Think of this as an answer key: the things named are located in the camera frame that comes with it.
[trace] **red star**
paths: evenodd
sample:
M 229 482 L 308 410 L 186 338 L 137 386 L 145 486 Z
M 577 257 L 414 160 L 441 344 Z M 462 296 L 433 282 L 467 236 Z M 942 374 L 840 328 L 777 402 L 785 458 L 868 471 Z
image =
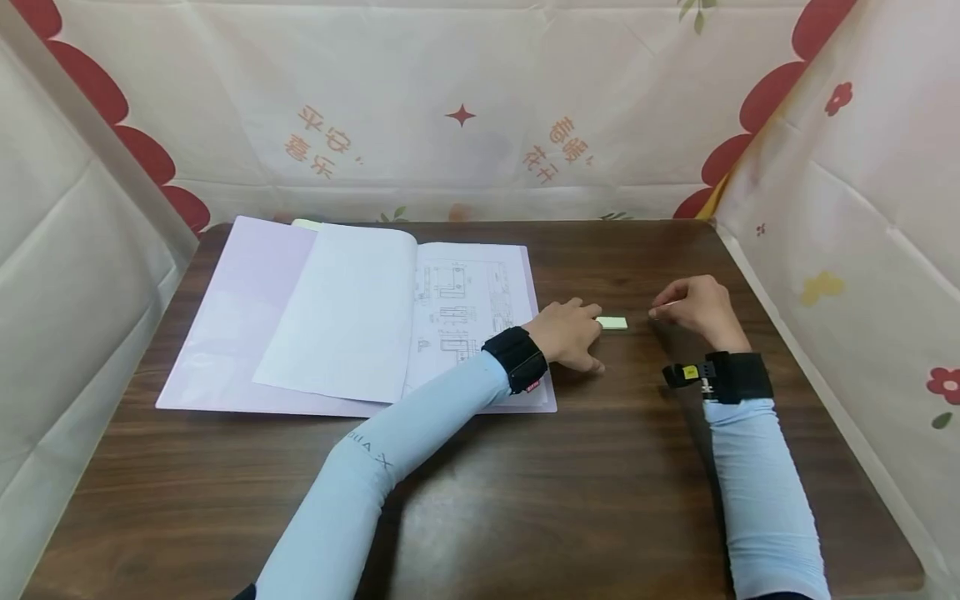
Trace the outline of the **red star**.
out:
M 476 115 L 473 113 L 467 112 L 467 109 L 464 108 L 464 105 L 460 105 L 460 110 L 457 110 L 456 112 L 451 112 L 446 116 L 460 121 L 460 127 L 463 127 L 464 121 L 466 121 L 467 119 L 472 119 Z

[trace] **forearm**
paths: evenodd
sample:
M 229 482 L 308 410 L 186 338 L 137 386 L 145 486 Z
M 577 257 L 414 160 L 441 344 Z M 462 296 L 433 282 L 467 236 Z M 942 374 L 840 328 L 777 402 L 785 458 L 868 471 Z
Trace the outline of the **forearm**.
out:
M 704 412 L 713 433 L 736 597 L 792 591 L 828 600 L 813 514 L 773 400 L 706 402 Z
M 509 392 L 503 368 L 481 352 L 347 434 L 263 567 L 257 600 L 352 598 L 390 490 Z

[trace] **wrist device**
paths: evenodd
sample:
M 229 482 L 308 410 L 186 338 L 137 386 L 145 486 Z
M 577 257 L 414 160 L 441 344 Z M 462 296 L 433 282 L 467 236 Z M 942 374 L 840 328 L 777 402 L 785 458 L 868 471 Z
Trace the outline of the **wrist device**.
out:
M 546 373 L 543 352 L 523 327 L 504 329 L 487 340 L 482 349 L 489 352 L 507 372 L 511 394 L 533 390 Z
M 704 400 L 720 404 L 774 396 L 770 375 L 756 352 L 712 352 L 705 362 L 696 365 L 664 367 L 663 378 L 675 389 L 699 382 Z

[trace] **person's left hand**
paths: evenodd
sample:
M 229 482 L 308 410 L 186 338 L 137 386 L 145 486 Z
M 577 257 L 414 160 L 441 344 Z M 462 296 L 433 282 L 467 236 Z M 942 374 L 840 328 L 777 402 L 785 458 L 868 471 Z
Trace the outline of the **person's left hand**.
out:
M 548 363 L 560 363 L 574 371 L 603 372 L 603 363 L 588 351 L 603 331 L 603 326 L 594 320 L 603 311 L 597 304 L 583 303 L 579 298 L 566 304 L 554 302 L 523 328 Z

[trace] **white paper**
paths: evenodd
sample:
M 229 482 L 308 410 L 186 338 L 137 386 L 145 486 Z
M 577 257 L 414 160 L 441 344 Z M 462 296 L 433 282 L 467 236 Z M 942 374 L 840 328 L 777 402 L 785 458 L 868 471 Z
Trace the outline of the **white paper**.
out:
M 477 354 L 500 331 L 533 318 L 519 246 L 424 244 L 413 298 L 405 394 Z M 507 399 L 523 406 L 545 401 L 542 391 Z
M 417 242 L 323 224 L 254 383 L 373 402 L 402 397 Z

